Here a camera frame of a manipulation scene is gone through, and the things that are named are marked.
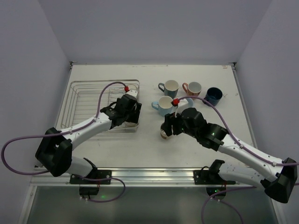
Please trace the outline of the light blue mug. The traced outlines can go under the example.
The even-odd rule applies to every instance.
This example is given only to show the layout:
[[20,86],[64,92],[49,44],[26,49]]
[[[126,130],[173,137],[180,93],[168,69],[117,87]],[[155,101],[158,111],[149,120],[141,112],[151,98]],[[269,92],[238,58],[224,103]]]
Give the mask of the light blue mug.
[[160,116],[165,116],[173,112],[173,99],[169,96],[162,96],[158,101],[151,103],[153,109],[157,110]]

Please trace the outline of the grey teal mug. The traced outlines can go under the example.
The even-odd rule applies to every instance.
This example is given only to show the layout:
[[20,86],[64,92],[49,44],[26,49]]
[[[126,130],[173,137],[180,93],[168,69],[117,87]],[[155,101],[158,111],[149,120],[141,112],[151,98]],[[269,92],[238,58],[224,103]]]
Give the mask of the grey teal mug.
[[177,95],[179,85],[175,80],[168,80],[165,83],[159,83],[158,88],[164,93],[165,96],[174,99]]

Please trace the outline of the pink patterned mug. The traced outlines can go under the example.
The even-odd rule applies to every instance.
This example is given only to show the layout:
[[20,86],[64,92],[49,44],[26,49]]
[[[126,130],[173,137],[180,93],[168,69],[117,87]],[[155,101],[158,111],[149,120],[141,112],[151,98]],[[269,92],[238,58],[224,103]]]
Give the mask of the pink patterned mug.
[[188,96],[199,96],[202,86],[198,82],[183,83],[182,88]]

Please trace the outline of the dark blue mug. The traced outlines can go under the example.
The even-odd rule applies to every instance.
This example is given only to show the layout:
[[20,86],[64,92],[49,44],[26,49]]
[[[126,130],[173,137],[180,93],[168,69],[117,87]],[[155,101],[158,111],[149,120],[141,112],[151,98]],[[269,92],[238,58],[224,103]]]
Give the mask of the dark blue mug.
[[212,104],[213,106],[217,106],[219,101],[223,96],[222,91],[217,87],[211,87],[207,90],[204,100]]

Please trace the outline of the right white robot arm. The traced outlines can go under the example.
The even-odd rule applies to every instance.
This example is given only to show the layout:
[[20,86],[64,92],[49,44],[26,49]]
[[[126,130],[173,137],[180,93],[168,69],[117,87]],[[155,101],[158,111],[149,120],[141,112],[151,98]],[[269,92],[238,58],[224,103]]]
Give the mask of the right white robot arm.
[[213,181],[235,181],[263,188],[270,198],[288,203],[298,178],[295,160],[283,160],[248,145],[228,129],[208,123],[195,108],[165,115],[161,130],[166,136],[185,133],[201,146],[229,155],[246,165],[242,168],[215,160],[209,168],[209,177]]

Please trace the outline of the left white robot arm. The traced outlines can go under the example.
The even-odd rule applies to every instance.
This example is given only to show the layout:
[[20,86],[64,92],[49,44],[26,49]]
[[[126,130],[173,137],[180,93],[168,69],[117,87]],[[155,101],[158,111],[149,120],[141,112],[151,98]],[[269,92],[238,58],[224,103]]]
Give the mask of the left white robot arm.
[[87,158],[72,156],[73,150],[91,137],[111,130],[125,122],[138,123],[142,104],[138,92],[129,90],[93,117],[68,129],[50,128],[46,131],[35,154],[37,160],[54,176],[64,173],[91,181],[100,173]]

